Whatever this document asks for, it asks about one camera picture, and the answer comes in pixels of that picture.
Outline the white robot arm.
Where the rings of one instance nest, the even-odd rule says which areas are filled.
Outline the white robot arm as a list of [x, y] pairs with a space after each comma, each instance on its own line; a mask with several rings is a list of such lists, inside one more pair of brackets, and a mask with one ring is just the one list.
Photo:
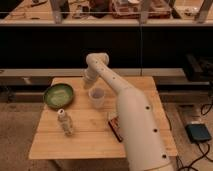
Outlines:
[[175, 171], [144, 92], [108, 67], [106, 53], [90, 53], [86, 63], [84, 87], [92, 87], [101, 77], [117, 94], [116, 110], [130, 171]]

